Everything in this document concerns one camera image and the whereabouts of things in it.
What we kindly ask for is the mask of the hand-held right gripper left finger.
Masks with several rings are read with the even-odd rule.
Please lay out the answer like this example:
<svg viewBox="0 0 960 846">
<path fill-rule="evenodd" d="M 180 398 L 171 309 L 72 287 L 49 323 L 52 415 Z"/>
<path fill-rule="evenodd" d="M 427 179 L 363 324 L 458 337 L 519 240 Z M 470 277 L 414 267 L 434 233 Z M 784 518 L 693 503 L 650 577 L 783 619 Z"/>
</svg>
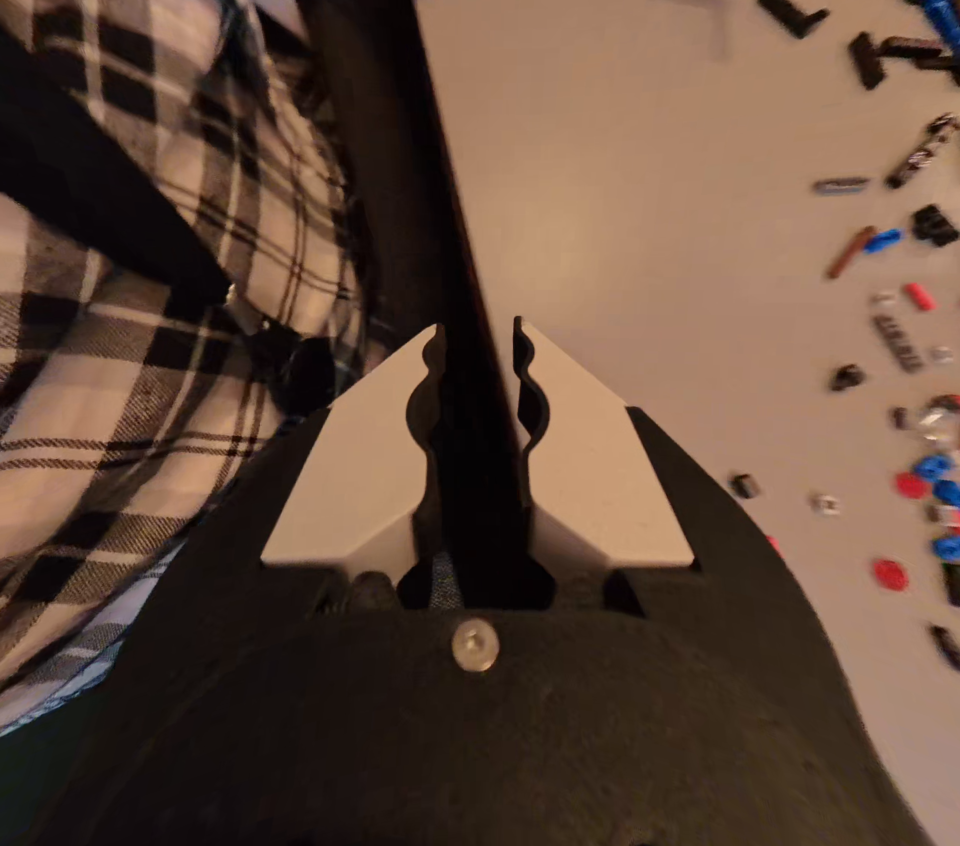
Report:
<svg viewBox="0 0 960 846">
<path fill-rule="evenodd" d="M 432 324 L 336 398 L 260 553 L 268 568 L 323 568 L 397 588 L 437 547 L 431 437 L 447 337 Z"/>
</svg>

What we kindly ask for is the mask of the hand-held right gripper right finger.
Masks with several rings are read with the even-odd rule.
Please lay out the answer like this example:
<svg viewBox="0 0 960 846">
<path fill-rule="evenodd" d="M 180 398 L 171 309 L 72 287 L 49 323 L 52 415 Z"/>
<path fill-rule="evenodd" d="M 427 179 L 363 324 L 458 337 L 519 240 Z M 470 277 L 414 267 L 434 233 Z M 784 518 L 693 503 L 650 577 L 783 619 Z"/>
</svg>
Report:
<svg viewBox="0 0 960 846">
<path fill-rule="evenodd" d="M 511 365 L 527 552 L 553 607 L 602 607 L 635 571 L 687 570 L 695 556 L 628 404 L 517 315 Z"/>
</svg>

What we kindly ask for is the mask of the grey desk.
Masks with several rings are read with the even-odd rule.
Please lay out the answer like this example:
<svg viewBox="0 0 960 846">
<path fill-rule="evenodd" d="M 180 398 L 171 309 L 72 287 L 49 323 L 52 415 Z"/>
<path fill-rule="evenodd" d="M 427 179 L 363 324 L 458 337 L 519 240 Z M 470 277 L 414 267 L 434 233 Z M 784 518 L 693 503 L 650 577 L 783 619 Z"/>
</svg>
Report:
<svg viewBox="0 0 960 846">
<path fill-rule="evenodd" d="M 873 90 L 867 32 L 923 36 L 902 0 L 418 0 L 493 335 L 523 315 L 643 408 L 772 536 L 818 611 L 885 767 L 937 844 L 958 844 L 958 635 L 927 504 L 894 487 L 927 452 L 891 426 L 958 393 L 958 244 L 906 234 L 827 267 L 859 229 L 958 222 L 958 140 L 900 190 L 888 171 L 958 113 L 948 76 L 893 61 Z M 919 283 L 936 307 L 901 290 Z M 905 374 L 872 313 L 925 360 Z M 866 381 L 834 393 L 838 367 Z M 875 559 L 906 567 L 894 592 Z"/>
</svg>

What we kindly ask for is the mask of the person's plaid shirt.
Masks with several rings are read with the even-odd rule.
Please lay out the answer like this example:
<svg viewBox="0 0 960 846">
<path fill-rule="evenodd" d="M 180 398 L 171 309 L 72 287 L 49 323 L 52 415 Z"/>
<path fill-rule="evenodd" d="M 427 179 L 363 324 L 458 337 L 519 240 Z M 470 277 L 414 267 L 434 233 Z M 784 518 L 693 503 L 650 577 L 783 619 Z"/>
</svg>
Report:
<svg viewBox="0 0 960 846">
<path fill-rule="evenodd" d="M 355 199 L 309 60 L 252 0 L 2 0 L 2 32 L 268 325 L 368 368 Z M 2 194 L 2 735 L 102 681 L 175 538 L 294 414 L 223 308 Z"/>
</svg>

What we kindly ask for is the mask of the scattered small toy connectors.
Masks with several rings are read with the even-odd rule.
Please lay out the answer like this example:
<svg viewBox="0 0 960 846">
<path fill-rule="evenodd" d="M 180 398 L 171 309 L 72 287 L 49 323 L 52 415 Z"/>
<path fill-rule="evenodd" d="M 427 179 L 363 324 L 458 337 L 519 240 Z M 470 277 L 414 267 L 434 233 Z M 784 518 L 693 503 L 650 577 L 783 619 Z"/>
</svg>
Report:
<svg viewBox="0 0 960 846">
<path fill-rule="evenodd" d="M 937 204 L 927 204 L 911 214 L 910 234 L 921 243 L 942 248 L 958 242 L 958 226 Z M 862 255 L 875 255 L 901 242 L 902 228 L 879 230 L 865 246 Z M 936 302 L 916 281 L 900 290 L 918 312 L 932 312 Z M 896 317 L 883 312 L 870 314 L 870 323 L 884 348 L 907 376 L 915 376 L 926 367 L 926 360 L 907 336 Z M 866 373 L 856 363 L 838 367 L 830 375 L 826 388 L 833 393 L 858 388 L 866 382 Z M 933 554 L 945 569 L 947 598 L 958 608 L 958 395 L 935 396 L 917 417 L 911 419 L 905 407 L 891 407 L 889 422 L 899 431 L 922 434 L 926 452 L 906 471 L 894 477 L 894 489 L 910 501 L 930 500 L 932 522 L 940 524 L 944 536 L 933 540 Z M 956 427 L 956 434 L 948 432 Z M 874 559 L 870 566 L 874 581 L 884 590 L 906 591 L 909 576 L 906 567 L 890 558 Z M 928 633 L 942 658 L 958 671 L 958 638 L 946 627 L 931 624 Z"/>
</svg>

